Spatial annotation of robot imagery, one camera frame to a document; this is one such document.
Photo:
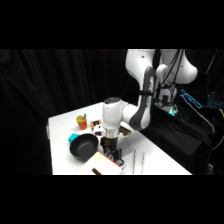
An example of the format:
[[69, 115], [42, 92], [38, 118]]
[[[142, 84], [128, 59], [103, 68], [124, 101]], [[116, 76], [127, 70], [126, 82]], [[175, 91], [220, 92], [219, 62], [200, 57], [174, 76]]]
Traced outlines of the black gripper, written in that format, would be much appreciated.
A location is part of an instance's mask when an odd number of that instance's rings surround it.
[[[112, 138], [112, 139], [109, 139], [106, 137], [101, 138], [100, 145], [105, 151], [104, 154], [106, 156], [108, 156], [111, 153], [111, 151], [113, 151], [117, 147], [117, 142], [118, 142], [117, 138]], [[121, 160], [121, 157], [122, 157], [122, 150], [118, 148], [115, 150], [114, 159], [115, 161]]]

